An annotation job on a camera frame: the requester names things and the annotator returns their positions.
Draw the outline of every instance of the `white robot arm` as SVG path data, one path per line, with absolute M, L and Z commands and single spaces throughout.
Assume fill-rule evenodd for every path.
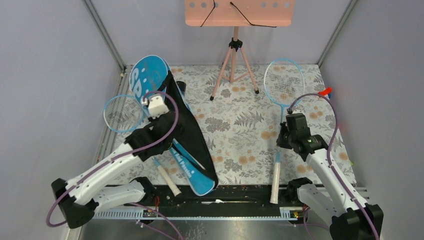
M 171 147 L 175 135 L 178 134 L 176 130 L 162 142 L 134 152 L 162 138 L 170 131 L 175 121 L 175 112 L 169 111 L 159 95 L 150 97 L 148 110 L 152 116 L 151 122 L 143 128 L 134 130 L 109 156 L 74 178 L 67 181 L 58 178 L 51 184 L 57 205 L 69 228 L 84 225 L 98 212 L 154 197 L 155 188 L 146 177 L 135 178 L 126 185 L 105 187 L 125 169 L 162 154 Z M 178 119 L 175 129 L 178 130 L 180 127 Z
M 377 204 L 369 204 L 353 188 L 331 155 L 331 160 L 328 160 L 327 143 L 320 135 L 311 135 L 306 117 L 302 113 L 288 114 L 286 122 L 280 126 L 277 146 L 293 149 L 299 154 L 330 196 L 326 197 L 304 177 L 288 183 L 286 198 L 294 203 L 306 204 L 316 212 L 329 226 L 333 240 L 374 240 L 375 235 L 366 218 L 370 218 L 380 234 L 383 211 Z

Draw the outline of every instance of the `pink tripod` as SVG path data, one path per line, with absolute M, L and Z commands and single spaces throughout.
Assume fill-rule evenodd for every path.
M 228 47 L 228 52 L 227 52 L 226 57 L 225 57 L 225 60 L 224 60 L 224 62 L 222 64 L 221 72 L 219 73 L 218 79 L 216 80 L 215 89 L 213 90 L 212 96 L 210 96 L 210 100 L 211 101 L 214 100 L 215 93 L 218 90 L 218 86 L 220 85 L 221 78 L 225 78 L 225 79 L 229 80 L 230 83 L 233 83 L 233 82 L 235 82 L 235 81 L 237 81 L 237 80 L 239 80 L 241 78 L 244 78 L 245 76 L 247 76 L 249 74 L 250 75 L 250 78 L 252 80 L 252 83 L 253 83 L 254 92 L 256 94 L 259 93 L 258 86 L 256 86 L 255 78 L 253 77 L 251 66 L 249 65 L 248 58 L 246 57 L 246 54 L 245 54 L 245 50 L 242 47 L 243 46 L 243 42 L 240 41 L 238 39 L 238 37 L 239 37 L 239 27 L 238 26 L 235 26 L 234 27 L 234 36 L 232 37 L 231 42 L 228 44 L 228 46 L 229 46 Z M 237 53 L 237 50 L 239 50 L 239 49 L 241 51 L 241 55 L 243 56 L 244 62 L 246 63 L 246 67 L 247 67 L 247 71 L 248 72 L 246 72 L 245 74 L 243 74 L 243 75 L 237 77 L 236 79 L 234 79 L 234 72 L 236 70 L 236 53 Z M 228 58 L 230 57 L 231 52 L 232 52 L 232 56 L 231 56 L 231 75 L 229 77 L 227 77 L 227 76 L 225 76 L 223 74 L 224 74 L 225 67 L 227 66 Z

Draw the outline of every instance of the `white racket grip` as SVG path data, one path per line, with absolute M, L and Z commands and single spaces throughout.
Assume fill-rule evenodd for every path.
M 278 193 L 280 187 L 280 168 L 281 163 L 274 163 L 274 176 L 272 177 L 272 186 L 271 186 L 271 199 L 269 200 L 272 204 L 278 204 Z
M 175 185 L 175 183 L 171 180 L 170 176 L 168 175 L 167 171 L 165 171 L 164 167 L 157 166 L 157 170 L 159 171 L 160 175 L 162 175 L 163 179 L 165 179 L 166 184 L 168 184 L 169 188 L 171 189 L 174 196 L 177 196 L 181 193 L 180 189 Z

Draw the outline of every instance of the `pink music stand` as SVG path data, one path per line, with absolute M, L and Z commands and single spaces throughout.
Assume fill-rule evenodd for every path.
M 295 1 L 296 0 L 215 0 L 214 8 L 213 0 L 184 0 L 185 23 L 187 25 L 193 27 L 200 27 L 202 25 L 204 27 L 234 27 L 234 35 L 229 43 L 228 52 L 222 64 L 218 79 L 216 80 L 215 89 L 213 90 L 212 96 L 210 96 L 211 101 L 214 100 L 221 78 L 225 78 L 229 80 L 230 83 L 233 83 L 249 74 L 255 93 L 259 93 L 251 67 L 242 47 L 243 42 L 239 40 L 239 27 L 252 26 L 250 23 L 260 26 L 289 26 L 292 23 Z M 235 6 L 237 6 L 250 23 Z M 238 49 L 241 51 L 248 72 L 234 79 L 236 52 Z M 227 77 L 223 75 L 223 73 L 231 52 L 231 74 Z

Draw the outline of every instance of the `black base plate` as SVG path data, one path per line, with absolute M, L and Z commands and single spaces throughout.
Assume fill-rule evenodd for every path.
M 285 200 L 286 185 L 280 185 L 279 203 L 270 203 L 271 185 L 220 185 L 206 196 L 197 196 L 188 185 L 179 185 L 174 196 L 167 185 L 155 185 L 160 212 L 167 217 L 280 217 L 280 207 L 299 207 L 302 203 Z M 140 202 L 154 206 L 154 201 Z

